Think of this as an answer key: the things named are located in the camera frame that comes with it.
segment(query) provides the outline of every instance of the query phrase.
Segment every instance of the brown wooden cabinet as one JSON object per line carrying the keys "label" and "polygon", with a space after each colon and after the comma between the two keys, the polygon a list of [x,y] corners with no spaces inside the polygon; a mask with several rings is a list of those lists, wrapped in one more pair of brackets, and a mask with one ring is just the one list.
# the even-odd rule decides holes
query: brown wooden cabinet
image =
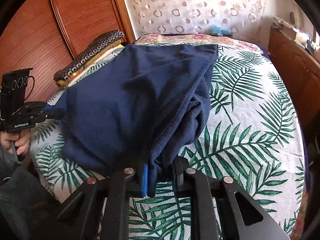
{"label": "brown wooden cabinet", "polygon": [[274,28],[270,30],[269,52],[307,138],[320,124],[317,124],[320,111],[320,64]]}
{"label": "brown wooden cabinet", "polygon": [[33,67],[28,101],[48,100],[58,89],[54,73],[101,33],[120,29],[134,41],[123,8],[123,0],[26,0],[0,36],[0,74]]}

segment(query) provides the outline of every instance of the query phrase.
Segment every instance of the person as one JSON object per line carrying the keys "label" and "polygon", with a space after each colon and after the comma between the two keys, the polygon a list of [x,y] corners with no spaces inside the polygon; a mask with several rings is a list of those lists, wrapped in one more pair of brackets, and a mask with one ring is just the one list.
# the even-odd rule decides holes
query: person
{"label": "person", "polygon": [[[0,132],[0,228],[6,227],[20,240],[29,240],[59,203],[38,178],[16,163],[11,140],[15,141],[17,155],[25,155],[30,147],[30,131]],[[2,235],[1,240],[5,239],[13,238]]]}

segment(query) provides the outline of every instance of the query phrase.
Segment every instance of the wire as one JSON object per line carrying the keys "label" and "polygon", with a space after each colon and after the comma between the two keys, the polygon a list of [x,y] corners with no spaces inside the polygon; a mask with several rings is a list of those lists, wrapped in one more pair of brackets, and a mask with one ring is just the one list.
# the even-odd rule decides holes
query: wire
{"label": "wire", "polygon": [[32,88],[31,88],[31,91],[30,91],[29,95],[24,99],[25,101],[29,98],[29,96],[31,95],[33,89],[35,88],[35,77],[34,76],[28,76],[28,79],[29,78],[33,79],[33,85],[32,85]]}

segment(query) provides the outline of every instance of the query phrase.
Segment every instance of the folded blanket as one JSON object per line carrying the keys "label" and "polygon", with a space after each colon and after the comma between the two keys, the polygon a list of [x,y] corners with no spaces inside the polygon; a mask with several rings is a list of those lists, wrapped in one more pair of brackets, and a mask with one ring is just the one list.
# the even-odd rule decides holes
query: folded blanket
{"label": "folded blanket", "polygon": [[104,176],[148,161],[153,196],[179,149],[205,127],[217,57],[216,44],[128,44],[57,102],[65,111],[61,155]]}

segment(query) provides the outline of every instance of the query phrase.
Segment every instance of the bed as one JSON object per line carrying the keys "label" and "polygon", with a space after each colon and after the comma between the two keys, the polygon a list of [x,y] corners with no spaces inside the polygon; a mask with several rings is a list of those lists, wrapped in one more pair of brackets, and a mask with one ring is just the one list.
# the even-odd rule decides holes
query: bed
{"label": "bed", "polygon": [[[290,235],[304,193],[303,139],[288,91],[262,50],[254,44],[209,35],[149,34],[135,44],[208,43],[219,45],[209,119],[198,140],[181,148],[179,155],[207,176],[236,179]],[[122,49],[112,49],[75,82],[108,67]],[[49,104],[54,105],[63,92],[58,91]],[[86,178],[103,179],[61,158],[64,139],[55,120],[38,124],[31,134],[30,154],[40,181],[60,202]],[[130,239],[190,237],[190,200],[175,198],[169,182],[157,184],[155,198],[130,199],[129,216]]]}

